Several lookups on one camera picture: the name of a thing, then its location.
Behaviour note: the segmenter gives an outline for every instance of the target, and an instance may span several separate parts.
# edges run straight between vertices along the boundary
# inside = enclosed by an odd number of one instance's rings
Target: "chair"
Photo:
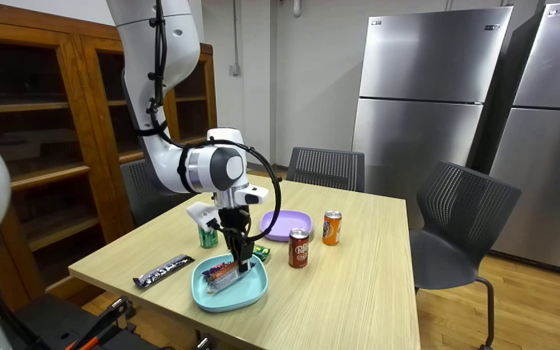
[[[425,225],[410,231],[416,292],[474,281],[485,284],[489,332],[482,350],[491,350],[494,340],[494,288],[478,276],[478,267],[521,194],[518,188],[449,162],[440,162],[418,192]]]
[[[295,147],[286,179],[364,192],[364,153]]]
[[[146,224],[195,195],[194,193],[165,195],[158,192],[148,179],[144,159],[122,164],[120,169],[137,226]]]

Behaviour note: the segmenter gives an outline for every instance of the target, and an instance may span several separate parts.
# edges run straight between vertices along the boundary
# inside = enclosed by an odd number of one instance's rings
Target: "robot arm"
[[[236,129],[211,129],[207,141],[193,147],[176,144],[165,129],[163,97],[191,74],[200,56],[188,1],[107,0],[107,5],[122,40],[122,84],[151,180],[167,193],[213,192],[215,206],[196,203],[187,212],[202,228],[222,231],[235,261],[249,268],[253,242],[269,233],[280,211],[280,187],[269,162],[244,146]],[[269,191],[249,184],[246,152],[265,164],[276,193],[271,225],[254,237],[247,236],[247,206],[262,203]]]

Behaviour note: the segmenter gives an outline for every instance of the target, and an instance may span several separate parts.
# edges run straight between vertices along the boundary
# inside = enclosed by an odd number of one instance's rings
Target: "table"
[[[249,181],[271,189],[266,177]],[[255,304],[226,313],[201,310],[191,294],[198,262],[228,253],[220,233],[218,246],[200,247],[196,224],[185,208],[212,203],[203,193],[72,264],[74,277],[134,303],[162,312],[240,348],[269,350],[390,349],[418,350],[420,339],[405,201],[367,193],[283,181],[282,208],[301,210],[313,219],[314,238],[305,268],[288,264],[288,244],[261,239],[271,248],[264,263],[267,292]],[[250,206],[251,235],[267,202]],[[343,214],[340,244],[321,241],[324,212]],[[138,277],[178,254],[197,261],[146,290]]]

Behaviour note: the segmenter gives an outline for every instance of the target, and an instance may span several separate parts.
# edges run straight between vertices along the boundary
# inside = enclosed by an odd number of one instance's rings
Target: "stainless steel refrigerator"
[[[353,131],[365,191],[407,200],[440,160],[465,165],[512,7],[371,17]]]
[[[560,266],[560,4],[514,31],[505,69],[506,126],[490,175],[522,197],[493,249]]]

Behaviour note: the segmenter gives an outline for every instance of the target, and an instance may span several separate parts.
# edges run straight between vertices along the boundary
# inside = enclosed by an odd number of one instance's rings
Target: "soda can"
[[[289,233],[289,265],[302,268],[308,264],[308,235],[303,228],[294,228]]]
[[[323,242],[327,245],[336,245],[340,242],[340,224],[343,215],[337,211],[327,211],[323,217]]]
[[[200,237],[200,246],[202,248],[213,248],[217,245],[217,231],[214,228],[204,231],[202,227],[198,226],[198,236]]]

